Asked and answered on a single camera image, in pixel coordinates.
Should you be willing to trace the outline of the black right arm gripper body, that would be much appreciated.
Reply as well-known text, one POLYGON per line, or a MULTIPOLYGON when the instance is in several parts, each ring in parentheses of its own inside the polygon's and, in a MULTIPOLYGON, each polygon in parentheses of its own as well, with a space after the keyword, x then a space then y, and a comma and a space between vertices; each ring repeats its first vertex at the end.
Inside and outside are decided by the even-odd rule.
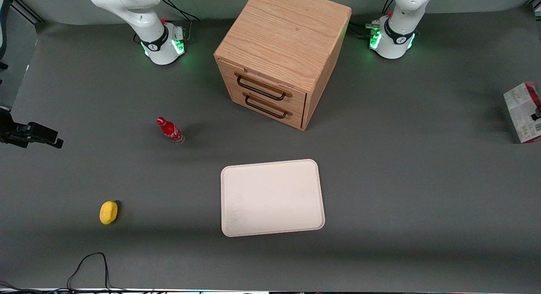
POLYGON ((12 119, 10 111, 0 109, 0 142, 2 144, 14 144, 21 148, 27 148, 30 143, 35 142, 62 148, 63 140, 57 136, 57 131, 39 123, 17 123, 12 119))

